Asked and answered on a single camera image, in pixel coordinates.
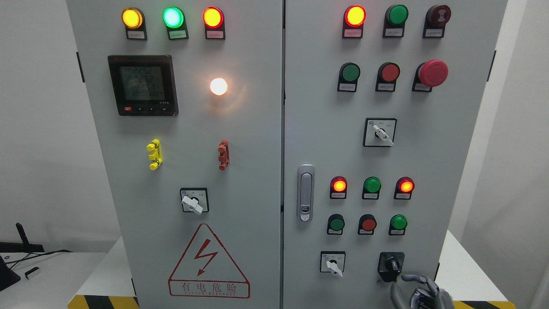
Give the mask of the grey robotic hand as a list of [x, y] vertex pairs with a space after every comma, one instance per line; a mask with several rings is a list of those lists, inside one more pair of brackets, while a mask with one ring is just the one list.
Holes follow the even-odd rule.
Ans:
[[429, 277], [420, 275], [402, 275], [401, 279], [406, 282], [417, 282], [427, 285], [428, 289], [417, 287], [406, 301], [397, 283], [392, 283], [390, 288], [390, 299], [396, 309], [454, 309], [452, 297], [446, 290], [439, 286]]

